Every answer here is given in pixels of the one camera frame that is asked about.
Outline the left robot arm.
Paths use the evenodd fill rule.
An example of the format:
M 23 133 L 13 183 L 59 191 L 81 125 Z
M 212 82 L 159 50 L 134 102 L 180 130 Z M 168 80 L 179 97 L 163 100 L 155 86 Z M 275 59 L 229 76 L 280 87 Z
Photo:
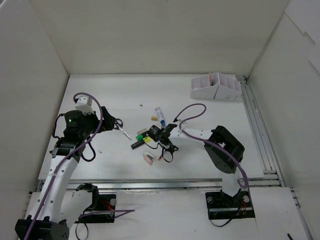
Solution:
M 98 188 L 92 184 L 80 185 L 67 204 L 63 204 L 63 199 L 86 145 L 96 134 L 114 130 L 117 120 L 105 106 L 99 107 L 99 114 L 90 106 L 76 107 L 63 117 L 66 123 L 63 136 L 54 145 L 49 173 L 38 200 L 27 217 L 16 222 L 15 232 L 21 240 L 67 240 L 80 215 L 100 204 Z

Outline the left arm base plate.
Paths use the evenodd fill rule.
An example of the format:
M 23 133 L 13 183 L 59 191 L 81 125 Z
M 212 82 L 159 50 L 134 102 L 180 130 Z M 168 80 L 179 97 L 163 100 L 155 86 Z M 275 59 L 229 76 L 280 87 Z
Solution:
M 100 194 L 98 202 L 95 206 L 88 207 L 83 214 L 88 214 L 94 211 L 111 211 L 116 209 L 117 195 L 116 194 Z M 114 223 L 115 213 L 108 212 L 105 214 L 98 213 L 89 216 L 85 216 L 77 220 L 75 223 L 85 224 L 105 224 Z

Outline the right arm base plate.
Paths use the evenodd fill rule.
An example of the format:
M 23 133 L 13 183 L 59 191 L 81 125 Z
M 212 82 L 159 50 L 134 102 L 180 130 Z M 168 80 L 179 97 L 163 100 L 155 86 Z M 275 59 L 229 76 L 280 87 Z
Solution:
M 255 218 L 253 204 L 246 190 L 239 190 L 234 196 L 220 191 L 205 193 L 209 220 L 235 220 Z

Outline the yellow cap black highlighter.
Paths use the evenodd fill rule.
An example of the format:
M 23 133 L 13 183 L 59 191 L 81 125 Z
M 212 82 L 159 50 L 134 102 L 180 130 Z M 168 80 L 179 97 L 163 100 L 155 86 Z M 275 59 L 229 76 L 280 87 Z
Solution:
M 139 148 L 140 146 L 144 145 L 145 143 L 149 143 L 152 139 L 147 136 L 142 138 L 141 140 L 138 140 L 137 142 L 133 143 L 130 147 L 132 150 L 135 150 L 137 148 Z

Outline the clear blue glue bottle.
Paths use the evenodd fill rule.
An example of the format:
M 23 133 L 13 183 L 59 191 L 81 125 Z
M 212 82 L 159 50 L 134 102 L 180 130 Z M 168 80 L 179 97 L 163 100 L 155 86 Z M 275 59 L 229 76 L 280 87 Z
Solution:
M 155 112 L 156 112 L 157 119 L 160 122 L 161 126 L 163 128 L 165 128 L 166 127 L 166 121 L 165 121 L 165 117 L 164 117 L 164 114 L 163 114 L 161 108 L 160 107 L 156 107 L 155 108 Z

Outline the green cap black highlighter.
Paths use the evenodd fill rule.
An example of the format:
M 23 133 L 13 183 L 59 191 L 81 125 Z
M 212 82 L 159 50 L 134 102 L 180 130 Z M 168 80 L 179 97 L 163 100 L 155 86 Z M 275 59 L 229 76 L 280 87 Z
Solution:
M 135 139 L 137 140 L 137 141 L 140 141 L 140 140 L 142 140 L 143 138 L 145 138 L 145 137 L 147 137 L 148 135 L 147 134 L 139 134 L 139 135 L 137 135 L 136 137 L 135 137 Z

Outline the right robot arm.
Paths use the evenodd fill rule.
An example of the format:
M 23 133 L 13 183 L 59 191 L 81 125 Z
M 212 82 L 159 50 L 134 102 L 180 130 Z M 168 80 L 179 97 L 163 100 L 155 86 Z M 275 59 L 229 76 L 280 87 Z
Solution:
M 227 206 L 239 201 L 240 189 L 248 187 L 246 173 L 241 167 L 244 146 L 223 126 L 199 130 L 168 124 L 165 128 L 152 125 L 148 136 L 171 155 L 181 147 L 206 151 L 213 165 L 221 172 L 221 200 Z

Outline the purple cap black pen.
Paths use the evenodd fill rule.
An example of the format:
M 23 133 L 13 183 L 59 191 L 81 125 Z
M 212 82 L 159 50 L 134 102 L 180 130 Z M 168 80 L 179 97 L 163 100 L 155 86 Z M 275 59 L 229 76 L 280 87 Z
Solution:
M 210 86 L 214 86 L 215 83 L 214 83 L 214 77 L 213 77 L 212 73 L 209 73 L 208 76 L 209 76 Z

